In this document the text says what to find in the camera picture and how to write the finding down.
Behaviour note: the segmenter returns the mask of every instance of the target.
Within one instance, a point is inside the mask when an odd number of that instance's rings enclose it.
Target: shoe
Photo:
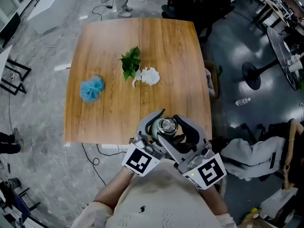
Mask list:
[[[13,136],[15,138],[15,143],[18,143],[18,129],[17,128],[13,129]]]
[[[126,10],[125,11],[122,11],[122,12],[119,12],[118,13],[118,16],[121,16],[121,17],[124,17],[124,18],[129,18],[132,16],[131,13],[127,12]]]
[[[129,6],[127,5],[126,11],[127,11],[127,12],[130,12],[130,11],[132,11],[132,10],[133,10],[133,8],[132,8],[132,7],[129,7]]]
[[[21,152],[22,149],[23,149],[23,145],[24,145],[23,139],[20,140],[19,145],[20,145],[20,151],[19,152]]]

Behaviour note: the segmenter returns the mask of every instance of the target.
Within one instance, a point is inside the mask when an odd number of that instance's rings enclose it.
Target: metal frame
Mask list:
[[[17,66],[17,67],[20,67],[20,68],[26,70],[26,73],[22,76],[22,74],[21,74],[19,71],[15,70],[15,69],[13,69],[13,68],[7,66],[7,65],[5,66],[7,69],[9,69],[9,70],[11,70],[11,71],[17,73],[17,74],[19,75],[19,78],[20,78],[21,81],[24,81],[24,79],[28,76],[28,74],[29,74],[30,71],[32,70],[31,68],[29,68],[29,67],[27,67],[27,66],[24,66],[24,65],[22,65],[22,64],[20,64],[20,63],[16,63],[15,61],[12,61],[12,60],[10,60],[10,59],[7,59],[7,62],[8,62],[8,63],[11,63],[11,64],[13,64],[13,65],[15,65],[15,66]],[[0,87],[1,87],[2,89],[8,91],[9,93],[11,93],[11,94],[13,94],[13,95],[16,95],[16,94],[18,93],[18,91],[21,91],[21,92],[23,92],[23,93],[25,93],[25,94],[27,93],[27,91],[25,90],[25,87],[24,87],[24,85],[23,85],[22,83],[20,83],[18,86],[15,86],[15,85],[13,85],[11,82],[9,82],[9,81],[7,81],[7,80],[5,80],[5,79],[1,79],[1,81],[2,81],[3,83],[5,83],[5,84],[9,85],[10,87],[13,87],[14,89],[16,89],[15,91],[12,91],[10,88],[7,88],[5,85],[0,84]]]

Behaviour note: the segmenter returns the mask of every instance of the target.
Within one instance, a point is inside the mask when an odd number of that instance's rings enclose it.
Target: cable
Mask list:
[[[100,178],[100,180],[101,180],[101,181],[104,183],[104,185],[106,186],[104,180],[100,177],[100,175],[98,174],[98,172],[97,172],[96,169],[95,169],[95,166],[96,166],[96,165],[99,165],[100,160],[99,160],[98,158],[94,158],[94,159],[93,159],[93,162],[92,162],[92,161],[89,159],[89,157],[87,156],[85,148],[84,148],[84,151],[85,151],[85,155],[86,155],[87,159],[88,159],[88,160],[91,162],[91,164],[93,165],[93,168],[94,168],[95,172],[97,173],[98,177]]]
[[[121,153],[126,153],[125,151],[121,151],[121,152],[119,152],[119,146],[117,145],[117,147],[118,147],[118,152],[116,153],[116,154],[104,154],[104,153],[101,153],[100,151],[99,151],[99,146],[98,146],[98,144],[96,144],[96,147],[97,147],[97,150],[98,150],[98,152],[100,153],[100,154],[102,154],[102,155],[105,155],[105,156],[113,156],[113,155],[118,155],[118,154],[121,154]]]
[[[35,46],[40,46],[40,47],[42,47],[42,48],[59,48],[59,49],[64,50],[64,51],[67,51],[67,52],[70,52],[70,53],[74,53],[73,51],[69,51],[69,50],[64,49],[64,48],[60,48],[60,47],[45,47],[45,46],[43,46],[43,45],[41,45],[41,44],[34,44],[34,45],[33,45],[33,49],[34,49]],[[36,56],[36,55],[38,54],[38,51],[34,49],[34,53],[32,53],[31,51],[29,51],[29,53],[30,53],[30,55],[31,55],[32,57],[34,57],[34,56]]]
[[[83,149],[84,149],[84,151],[85,151],[86,158],[87,158],[87,159],[90,161],[90,163],[93,165],[93,168],[94,168],[95,172],[97,173],[98,177],[100,178],[100,180],[101,180],[101,181],[104,183],[104,185],[106,186],[104,180],[101,178],[101,176],[99,175],[99,173],[98,173],[97,170],[95,169],[95,166],[96,166],[96,165],[99,165],[99,163],[100,163],[99,158],[95,157],[95,158],[93,159],[93,161],[91,161],[91,160],[89,159],[89,157],[87,156],[87,154],[86,154],[86,150],[85,150],[85,148],[84,148],[84,144],[81,143],[81,145],[82,145],[82,147],[83,147]],[[113,155],[118,155],[118,154],[121,154],[121,153],[126,153],[125,151],[119,152],[119,146],[118,146],[118,145],[117,145],[117,147],[118,147],[118,152],[117,152],[116,154],[110,154],[110,155],[109,155],[109,154],[101,153],[101,152],[99,151],[99,146],[98,146],[98,144],[96,144],[96,147],[97,147],[98,152],[99,152],[101,155],[105,155],[105,156],[108,156],[108,157],[113,156]]]
[[[10,121],[10,92],[9,92],[9,124],[10,124],[11,132],[14,133],[13,128],[11,127],[11,121]]]
[[[249,20],[250,22],[253,22],[252,20],[248,19],[245,15],[243,15],[243,14],[241,14],[241,13],[239,13],[239,12],[236,12],[236,11],[234,11],[234,10],[232,10],[232,11],[235,12],[236,14],[238,14],[238,15],[244,17],[245,19]]]
[[[95,8],[92,9],[92,13],[93,13],[93,14],[98,14],[98,15],[100,16],[100,21],[102,20],[103,17],[102,17],[102,15],[101,15],[100,13],[95,13],[95,12],[94,12],[94,9],[96,9],[96,8],[98,8],[98,7],[101,7],[101,6],[106,6],[106,5],[101,4],[101,5],[98,5],[98,6],[96,6]]]

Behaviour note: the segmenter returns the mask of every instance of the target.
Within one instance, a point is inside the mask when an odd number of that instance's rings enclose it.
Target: wooden table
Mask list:
[[[261,23],[263,23],[273,12],[279,16],[279,18],[270,26],[271,28],[274,28],[280,21],[283,21],[283,23],[289,27],[289,24],[287,21],[284,19],[284,15],[282,12],[278,9],[275,10],[274,6],[272,4],[272,1],[270,0],[264,0],[266,2],[265,7],[259,12],[259,14],[253,19],[253,22],[257,22],[258,19],[270,8],[270,11],[260,20]]]
[[[121,54],[138,46],[141,69],[154,67],[160,81],[149,86],[124,80]],[[100,76],[105,89],[93,103],[79,96],[80,83]],[[205,67],[192,22],[173,19],[114,19],[84,26],[70,69],[64,123],[66,142],[128,144],[141,119],[165,108],[211,134]]]

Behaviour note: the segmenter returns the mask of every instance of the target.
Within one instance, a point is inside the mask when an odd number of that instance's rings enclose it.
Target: plastic bottle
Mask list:
[[[251,101],[250,98],[243,98],[243,99],[237,100],[237,101],[236,101],[236,105],[237,105],[237,106],[245,105],[245,104],[247,104],[249,101]]]

